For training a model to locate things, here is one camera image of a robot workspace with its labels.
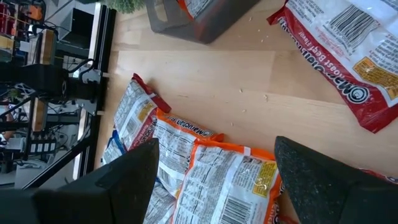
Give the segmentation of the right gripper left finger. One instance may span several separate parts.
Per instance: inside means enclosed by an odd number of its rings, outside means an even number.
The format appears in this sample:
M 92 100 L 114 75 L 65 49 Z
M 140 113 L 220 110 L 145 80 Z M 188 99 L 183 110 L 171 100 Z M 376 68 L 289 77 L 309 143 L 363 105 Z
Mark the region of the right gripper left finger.
M 58 189 L 1 191 L 1 224 L 142 223 L 159 163 L 153 138 Z

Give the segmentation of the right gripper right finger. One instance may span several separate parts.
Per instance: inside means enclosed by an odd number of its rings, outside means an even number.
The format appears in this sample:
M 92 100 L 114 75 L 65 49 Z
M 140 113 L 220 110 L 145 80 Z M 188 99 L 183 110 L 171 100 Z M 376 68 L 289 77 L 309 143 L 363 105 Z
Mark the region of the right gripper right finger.
M 351 167 L 287 137 L 274 154 L 301 223 L 397 223 L 397 179 Z

